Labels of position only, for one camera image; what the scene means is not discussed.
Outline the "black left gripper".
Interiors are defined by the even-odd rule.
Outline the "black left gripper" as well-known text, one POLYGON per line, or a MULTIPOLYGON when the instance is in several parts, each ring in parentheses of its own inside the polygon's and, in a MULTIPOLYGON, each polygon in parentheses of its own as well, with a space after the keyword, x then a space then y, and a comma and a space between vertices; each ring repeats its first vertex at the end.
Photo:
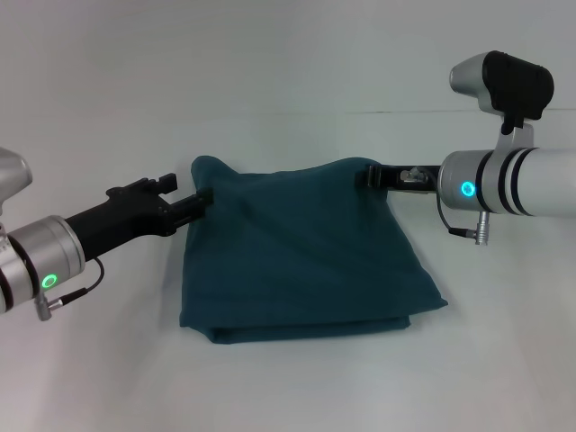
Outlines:
POLYGON ((162 175, 158 180, 142 178, 107 190, 106 202, 67 218, 85 259, 95 259, 139 237, 171 236, 176 229, 201 219, 213 205, 211 188, 201 189, 171 205, 161 198, 177 187, 174 173, 162 175))

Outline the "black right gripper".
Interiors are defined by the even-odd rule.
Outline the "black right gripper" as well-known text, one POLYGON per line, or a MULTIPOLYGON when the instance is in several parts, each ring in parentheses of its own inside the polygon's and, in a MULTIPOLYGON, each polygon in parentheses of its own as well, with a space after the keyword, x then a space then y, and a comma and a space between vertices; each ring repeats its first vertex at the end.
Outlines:
POLYGON ((434 194, 440 166, 367 165, 355 173, 355 187, 389 189, 414 194, 434 194))

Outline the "blue teal shirt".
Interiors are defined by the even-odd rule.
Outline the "blue teal shirt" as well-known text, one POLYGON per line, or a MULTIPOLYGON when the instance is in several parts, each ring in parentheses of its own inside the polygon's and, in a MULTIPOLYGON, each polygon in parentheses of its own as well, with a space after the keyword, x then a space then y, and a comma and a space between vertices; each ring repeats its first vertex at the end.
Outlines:
POLYGON ((192 179, 213 202, 187 232, 180 325, 215 344, 330 338, 443 308, 386 192, 356 185, 368 165, 241 174, 198 157, 192 179))

